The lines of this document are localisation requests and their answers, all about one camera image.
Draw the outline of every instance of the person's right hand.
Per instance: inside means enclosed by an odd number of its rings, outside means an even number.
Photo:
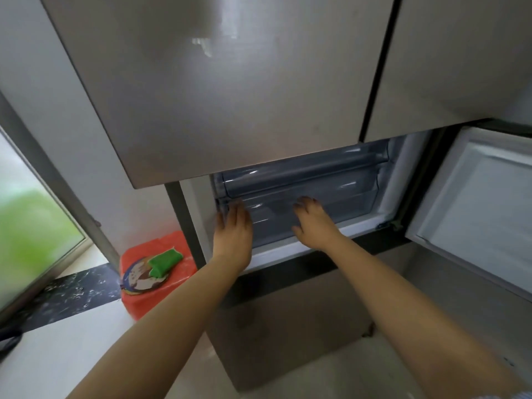
[[[292,231],[303,245],[325,250],[337,238],[344,238],[316,199],[300,197],[294,204],[294,212],[301,227],[292,227]]]

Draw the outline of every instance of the green cloth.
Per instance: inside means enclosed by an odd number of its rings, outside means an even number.
[[[151,266],[150,276],[157,279],[163,278],[172,268],[183,259],[183,255],[174,248],[153,256],[148,260]]]

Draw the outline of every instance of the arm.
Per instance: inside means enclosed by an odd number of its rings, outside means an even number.
[[[225,225],[221,214],[217,221],[212,260],[120,337],[68,399],[166,396],[251,258],[252,224],[243,206],[230,209]]]
[[[426,295],[344,237],[316,200],[300,201],[297,238],[336,263],[428,397],[506,398],[526,389]]]

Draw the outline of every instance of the red stool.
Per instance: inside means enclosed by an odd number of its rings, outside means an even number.
[[[195,274],[197,271],[196,263],[190,254],[190,249],[182,231],[176,231],[162,238],[129,248],[120,258],[120,276],[123,277],[125,272],[137,261],[145,257],[158,255],[171,248],[176,248],[176,250],[181,252],[183,259],[170,271],[168,279],[158,288],[137,295],[130,295],[122,290],[122,302],[136,321]]]

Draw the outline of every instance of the floor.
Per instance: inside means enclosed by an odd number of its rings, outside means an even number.
[[[102,264],[90,248],[63,275]],[[63,399],[133,325],[120,300],[31,330],[0,364],[0,397]],[[206,334],[170,389],[180,398],[406,398],[424,396],[384,337],[376,333],[299,367],[262,387],[237,393]]]

